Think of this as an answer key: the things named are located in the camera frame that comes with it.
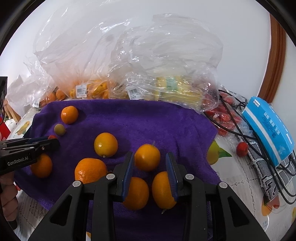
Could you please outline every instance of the gray patterned cloth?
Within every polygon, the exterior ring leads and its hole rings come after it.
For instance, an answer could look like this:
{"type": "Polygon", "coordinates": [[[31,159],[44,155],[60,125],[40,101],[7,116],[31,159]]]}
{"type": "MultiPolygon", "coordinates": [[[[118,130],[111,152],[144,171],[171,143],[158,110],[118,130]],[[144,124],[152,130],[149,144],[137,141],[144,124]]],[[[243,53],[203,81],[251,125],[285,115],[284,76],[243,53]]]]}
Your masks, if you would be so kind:
{"type": "MultiPolygon", "coordinates": [[[[251,141],[250,144],[254,147],[254,149],[256,149],[259,153],[262,153],[259,145],[256,141],[251,141]]],[[[266,163],[266,161],[261,158],[256,152],[254,152],[253,149],[249,148],[248,150],[248,155],[253,163],[253,165],[256,168],[257,174],[259,176],[259,181],[260,181],[260,185],[261,188],[263,190],[263,192],[265,193],[265,195],[267,196],[268,200],[271,201],[272,199],[274,199],[278,193],[279,190],[276,186],[276,183],[274,181],[274,178],[271,175],[271,172],[268,168],[268,165],[266,163]]],[[[282,161],[282,165],[289,170],[289,172],[291,174],[294,174],[296,172],[296,167],[292,162],[292,159],[295,159],[293,155],[289,155],[286,159],[284,159],[282,161]]],[[[284,183],[284,185],[286,186],[293,178],[293,176],[291,174],[288,173],[287,170],[281,170],[276,168],[277,173],[279,174],[282,182],[284,183]]],[[[275,175],[277,182],[279,183],[281,190],[283,189],[283,186],[281,185],[278,177],[275,175]]]]}

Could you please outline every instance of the white stripe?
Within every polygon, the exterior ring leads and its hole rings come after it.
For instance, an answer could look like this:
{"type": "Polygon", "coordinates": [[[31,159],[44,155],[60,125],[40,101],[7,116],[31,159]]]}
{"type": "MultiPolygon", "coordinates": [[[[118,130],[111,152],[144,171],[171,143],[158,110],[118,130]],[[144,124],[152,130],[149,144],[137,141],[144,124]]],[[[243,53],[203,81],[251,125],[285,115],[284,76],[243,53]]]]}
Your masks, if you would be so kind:
{"type": "Polygon", "coordinates": [[[266,130],[264,129],[264,127],[262,126],[262,124],[259,122],[259,120],[256,118],[256,116],[254,116],[254,114],[250,111],[250,109],[248,107],[246,107],[244,109],[244,111],[246,111],[249,116],[253,119],[253,121],[255,122],[255,124],[258,126],[258,128],[260,129],[260,131],[263,133],[263,135],[265,136],[268,144],[270,145],[270,147],[272,148],[274,154],[276,155],[276,158],[278,160],[278,163],[282,162],[281,157],[279,156],[279,153],[274,145],[274,143],[272,142],[272,140],[270,139],[269,135],[267,134],[266,130]]]}

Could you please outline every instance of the brown wooden trim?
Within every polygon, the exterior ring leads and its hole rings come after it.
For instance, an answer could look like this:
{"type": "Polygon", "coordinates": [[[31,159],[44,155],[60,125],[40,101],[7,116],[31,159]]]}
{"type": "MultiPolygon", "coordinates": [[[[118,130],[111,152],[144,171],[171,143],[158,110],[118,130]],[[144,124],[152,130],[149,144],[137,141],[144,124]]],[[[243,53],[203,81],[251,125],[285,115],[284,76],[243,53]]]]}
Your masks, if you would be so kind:
{"type": "Polygon", "coordinates": [[[265,77],[258,97],[271,103],[283,73],[286,56],[286,32],[278,21],[270,15],[271,47],[265,77]]]}

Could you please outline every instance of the yellow package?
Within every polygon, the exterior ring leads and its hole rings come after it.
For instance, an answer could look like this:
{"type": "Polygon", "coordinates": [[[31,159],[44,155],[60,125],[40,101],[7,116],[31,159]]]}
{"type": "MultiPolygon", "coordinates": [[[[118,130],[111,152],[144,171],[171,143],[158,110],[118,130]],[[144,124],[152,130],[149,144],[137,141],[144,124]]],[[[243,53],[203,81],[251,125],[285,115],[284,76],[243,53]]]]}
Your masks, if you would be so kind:
{"type": "Polygon", "coordinates": [[[202,102],[202,90],[193,88],[187,76],[169,76],[156,79],[154,92],[155,100],[187,105],[189,108],[197,108],[202,102]]]}

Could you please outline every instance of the small green fruit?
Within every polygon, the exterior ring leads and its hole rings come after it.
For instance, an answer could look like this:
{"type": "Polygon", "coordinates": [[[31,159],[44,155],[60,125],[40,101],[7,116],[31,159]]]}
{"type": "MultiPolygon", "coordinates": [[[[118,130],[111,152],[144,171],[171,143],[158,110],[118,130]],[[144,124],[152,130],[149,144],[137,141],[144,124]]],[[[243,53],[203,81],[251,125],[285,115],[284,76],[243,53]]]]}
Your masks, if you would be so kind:
{"type": "Polygon", "coordinates": [[[209,150],[207,151],[207,162],[210,165],[215,164],[219,159],[219,149],[220,147],[216,143],[216,141],[213,141],[211,144],[209,150]]]}
{"type": "Polygon", "coordinates": [[[58,136],[63,136],[66,133],[66,129],[62,124],[56,124],[54,127],[54,132],[55,134],[57,134],[58,136]]]}

